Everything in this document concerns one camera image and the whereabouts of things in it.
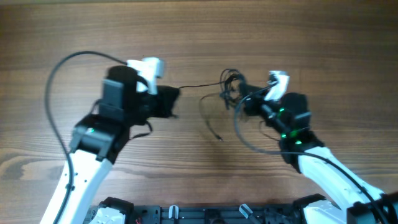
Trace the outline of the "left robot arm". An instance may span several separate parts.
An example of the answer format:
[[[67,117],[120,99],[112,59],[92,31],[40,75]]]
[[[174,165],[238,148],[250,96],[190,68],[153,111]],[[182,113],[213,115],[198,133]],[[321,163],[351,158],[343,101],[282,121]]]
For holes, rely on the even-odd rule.
[[[158,77],[156,68],[108,70],[102,97],[95,102],[98,112],[89,112],[73,128],[62,176],[41,223],[83,223],[119,153],[134,139],[131,128],[173,115],[180,90],[157,85]]]

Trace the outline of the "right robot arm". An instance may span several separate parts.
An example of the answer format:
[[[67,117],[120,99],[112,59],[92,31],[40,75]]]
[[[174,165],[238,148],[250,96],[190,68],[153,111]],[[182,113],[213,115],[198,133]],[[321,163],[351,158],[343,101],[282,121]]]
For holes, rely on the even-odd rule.
[[[280,134],[283,160],[316,183],[327,195],[310,195],[292,204],[292,223],[397,223],[397,194],[385,194],[345,167],[310,130],[307,97],[299,93],[271,96],[265,88],[239,85],[235,113],[260,116]]]

